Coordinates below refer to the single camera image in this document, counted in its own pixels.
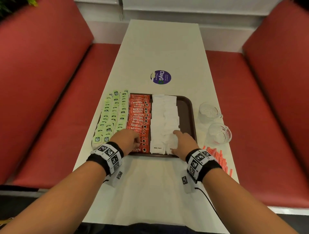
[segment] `red seat cushion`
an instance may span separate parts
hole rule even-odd
[[[40,0],[0,24],[0,184],[15,170],[93,40],[73,0]]]
[[[243,46],[309,175],[309,12],[289,0],[275,7]]]
[[[119,47],[93,44],[13,184],[49,189],[73,171]]]
[[[309,186],[240,53],[207,51],[240,184],[268,206],[309,208]]]

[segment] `forearm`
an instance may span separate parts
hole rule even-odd
[[[102,166],[85,162],[28,206],[0,233],[73,233],[86,216],[105,177]]]
[[[210,170],[203,185],[231,234],[297,233],[223,170]]]

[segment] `white table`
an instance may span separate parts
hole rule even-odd
[[[155,84],[150,75],[156,70],[169,72],[171,81]],[[200,147],[207,127],[198,121],[198,107],[205,101],[219,107],[198,24],[131,20],[74,169],[89,156],[103,100],[114,89],[189,98]],[[229,144],[220,149],[238,182]],[[84,222],[178,224],[196,231],[228,233],[200,191],[184,192],[180,173],[185,162],[128,156],[122,166],[128,169],[122,183],[117,188],[102,185]],[[204,190],[201,183],[198,187]]]

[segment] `hand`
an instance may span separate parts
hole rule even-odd
[[[122,129],[116,132],[110,141],[117,143],[124,156],[127,156],[134,148],[139,147],[140,138],[137,132],[131,129]]]
[[[194,149],[199,149],[195,140],[187,133],[182,133],[179,130],[173,131],[178,138],[177,149],[173,149],[172,153],[178,156],[181,160],[186,161],[186,156]]]

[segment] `purple circular sticker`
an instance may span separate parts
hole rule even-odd
[[[170,82],[172,77],[170,73],[158,70],[151,74],[150,79],[156,84],[164,85]]]

